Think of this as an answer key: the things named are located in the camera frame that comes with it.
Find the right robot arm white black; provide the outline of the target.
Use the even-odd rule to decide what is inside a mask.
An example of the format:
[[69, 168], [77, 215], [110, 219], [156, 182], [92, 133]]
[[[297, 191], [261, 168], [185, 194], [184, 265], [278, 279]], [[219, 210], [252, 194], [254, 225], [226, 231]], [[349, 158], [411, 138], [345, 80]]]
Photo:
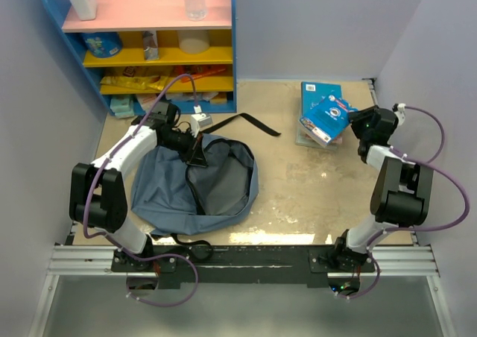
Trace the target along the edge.
[[348, 272], [370, 260], [371, 251], [386, 233], [420, 226], [429, 212], [433, 171], [411, 163], [391, 147], [389, 140], [404, 123], [405, 104], [388, 110], [373, 106], [348, 115], [359, 140], [358, 155], [379, 175], [370, 198], [370, 215], [345, 230], [324, 261], [332, 269]]

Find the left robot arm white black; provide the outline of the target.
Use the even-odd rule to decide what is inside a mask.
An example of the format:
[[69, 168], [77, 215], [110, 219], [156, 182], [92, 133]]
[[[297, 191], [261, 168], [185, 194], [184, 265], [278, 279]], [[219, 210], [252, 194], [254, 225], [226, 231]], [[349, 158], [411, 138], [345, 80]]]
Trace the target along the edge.
[[180, 109], [161, 101], [144, 116], [137, 116], [126, 134], [104, 155], [72, 169], [69, 201], [71, 220], [110, 240], [117, 248], [116, 262], [147, 271], [159, 262], [152, 239], [128, 216], [125, 178], [150, 151], [165, 147], [178, 153], [188, 166], [206, 167], [202, 136], [191, 128], [178, 128]]

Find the blue illustrated book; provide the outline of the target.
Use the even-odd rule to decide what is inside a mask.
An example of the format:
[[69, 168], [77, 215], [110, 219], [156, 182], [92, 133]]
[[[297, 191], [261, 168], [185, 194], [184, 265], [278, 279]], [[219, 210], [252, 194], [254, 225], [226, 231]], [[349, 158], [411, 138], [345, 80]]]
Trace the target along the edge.
[[328, 95], [303, 113], [298, 123], [304, 134], [325, 148], [348, 127], [349, 114], [357, 111], [346, 100]]

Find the blue grey backpack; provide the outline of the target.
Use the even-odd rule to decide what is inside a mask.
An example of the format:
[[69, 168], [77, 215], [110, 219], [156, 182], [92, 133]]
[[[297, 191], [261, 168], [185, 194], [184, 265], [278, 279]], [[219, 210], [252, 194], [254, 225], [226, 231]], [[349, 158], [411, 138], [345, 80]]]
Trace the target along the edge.
[[216, 135], [232, 121], [203, 130], [202, 166], [160, 146], [139, 163], [131, 188], [131, 211], [157, 236], [194, 236], [242, 223], [259, 194], [259, 170], [245, 143]]

